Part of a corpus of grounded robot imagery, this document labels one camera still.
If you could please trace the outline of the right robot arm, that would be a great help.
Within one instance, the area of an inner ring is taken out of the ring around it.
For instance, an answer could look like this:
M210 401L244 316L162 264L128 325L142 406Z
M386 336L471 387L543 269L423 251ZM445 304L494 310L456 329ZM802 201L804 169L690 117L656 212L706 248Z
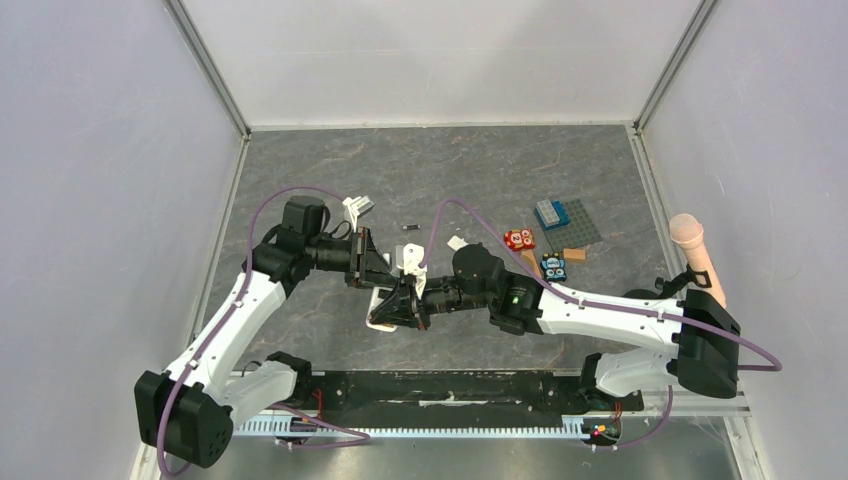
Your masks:
M739 325L707 292L689 290L679 301L542 285L508 271L480 244L455 251L452 275L427 278L418 266L421 246L409 244L398 252L396 285L378 287L372 295L366 317L371 328L425 330L433 315L485 309L492 325L513 335L582 335L631 345L624 353L587 356L577 392L591 408L638 390L674 385L711 398L737 394Z

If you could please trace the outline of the white battery cover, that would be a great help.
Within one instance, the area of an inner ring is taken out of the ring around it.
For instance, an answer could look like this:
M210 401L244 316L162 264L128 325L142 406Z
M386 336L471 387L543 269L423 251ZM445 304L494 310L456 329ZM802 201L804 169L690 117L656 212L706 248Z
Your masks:
M465 246L467 246L468 243L463 238L454 235L448 240L447 245L452 250L458 251L458 250L464 248Z

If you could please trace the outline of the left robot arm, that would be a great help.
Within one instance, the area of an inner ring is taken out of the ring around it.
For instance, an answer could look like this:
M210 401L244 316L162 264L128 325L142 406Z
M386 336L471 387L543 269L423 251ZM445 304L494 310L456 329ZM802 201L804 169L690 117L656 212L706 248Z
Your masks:
M359 219L373 208L365 195L342 201L350 232L326 232L325 203L308 195L291 197L282 221L259 242L250 242L245 264L229 296L187 349L162 372L144 372L134 386L139 433L155 448L165 478L192 466L218 461L234 431L278 402L301 408L313 398L304 375L309 362L281 352L238 380L237 361L262 327L312 270L341 272L355 288L374 288L391 271L374 250Z

